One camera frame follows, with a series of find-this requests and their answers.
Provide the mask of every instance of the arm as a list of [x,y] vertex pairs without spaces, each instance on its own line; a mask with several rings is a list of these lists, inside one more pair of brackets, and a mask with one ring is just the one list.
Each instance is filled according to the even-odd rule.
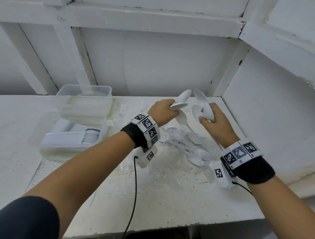
[[[200,117],[200,123],[224,148],[239,141],[225,114],[215,103],[210,106],[215,122]],[[279,239],[314,238],[315,213],[279,178],[274,176],[265,183],[247,185]]]
[[[178,115],[178,111],[169,110],[172,103],[172,99],[158,101],[149,110],[159,127]],[[128,134],[119,132],[73,157],[24,196],[39,196],[55,206],[62,238],[81,205],[134,147]]]

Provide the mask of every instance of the navy blue shirt sleeve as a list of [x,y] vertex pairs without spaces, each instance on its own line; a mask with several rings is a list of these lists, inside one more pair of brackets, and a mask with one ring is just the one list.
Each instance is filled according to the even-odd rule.
[[21,197],[0,210],[0,238],[58,239],[59,216],[48,200]]

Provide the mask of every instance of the table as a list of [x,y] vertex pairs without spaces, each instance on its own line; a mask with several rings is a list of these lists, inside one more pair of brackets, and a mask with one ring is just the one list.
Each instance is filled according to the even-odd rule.
[[[27,144],[40,118],[51,111],[53,96],[0,96],[0,208],[35,186],[62,162],[42,157],[37,148]],[[116,97],[127,105],[121,121],[125,125],[138,112],[149,109],[155,101],[166,97]],[[240,138],[240,128],[220,97],[209,97],[226,114]],[[194,97],[183,109],[188,123],[210,149],[220,155],[221,149],[197,122],[191,107]],[[175,127],[180,126],[175,120]],[[179,149],[156,144],[158,154],[154,163],[138,169],[138,194],[129,230],[141,231],[186,225],[225,223],[264,218],[254,198],[241,187],[221,189],[208,183],[201,169],[191,164]],[[100,185],[93,199],[87,200],[71,222],[66,238],[88,237],[123,232],[131,216],[135,196],[135,177],[129,155],[122,168],[117,168]]]

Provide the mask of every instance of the cord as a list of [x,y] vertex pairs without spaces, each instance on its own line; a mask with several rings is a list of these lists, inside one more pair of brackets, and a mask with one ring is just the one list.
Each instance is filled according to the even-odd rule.
[[248,190],[246,187],[244,187],[243,185],[241,185],[241,184],[239,184],[239,183],[237,183],[237,182],[232,182],[232,184],[237,184],[237,185],[241,186],[242,188],[246,189],[246,190],[253,196],[252,192],[249,191],[249,190]]
[[137,201],[137,170],[136,170],[136,159],[137,159],[137,158],[138,158],[138,156],[134,156],[134,166],[135,166],[135,184],[136,184],[136,190],[135,190],[135,203],[134,203],[134,208],[132,209],[132,214],[131,214],[130,220],[129,220],[129,222],[128,222],[128,225],[127,225],[127,227],[126,227],[126,230],[125,230],[125,232],[124,232],[124,234],[123,234],[122,239],[124,239],[124,238],[125,238],[125,235],[126,235],[126,233],[127,233],[127,230],[128,230],[128,228],[129,228],[129,225],[130,225],[130,223],[131,223],[132,217],[133,217],[134,212],[135,212],[135,207],[136,207],[136,201]]

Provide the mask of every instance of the plastic container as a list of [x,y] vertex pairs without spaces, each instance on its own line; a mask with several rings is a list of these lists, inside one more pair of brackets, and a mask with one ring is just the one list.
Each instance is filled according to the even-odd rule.
[[112,88],[100,85],[64,85],[53,99],[60,115],[72,121],[75,117],[94,117],[102,122],[112,108]]
[[62,117],[60,116],[58,112],[49,112],[47,114],[44,114],[28,140],[28,144],[34,147],[38,147],[40,150],[40,153],[43,156],[76,155],[107,138],[108,125],[107,125],[106,119],[104,119],[102,123],[95,124],[93,118],[86,117],[84,118],[84,121],[82,121],[82,118],[78,117],[76,120],[74,120],[73,123],[81,124],[81,125],[85,125],[91,128],[97,128],[101,130],[101,137],[97,140],[97,142],[92,143],[92,144],[76,144],[76,145],[74,145],[71,142],[70,143],[63,142],[61,144],[55,144],[55,145],[41,145],[41,142],[43,141],[45,135],[47,133],[52,132],[53,128],[55,127],[55,124],[60,119],[62,119]]

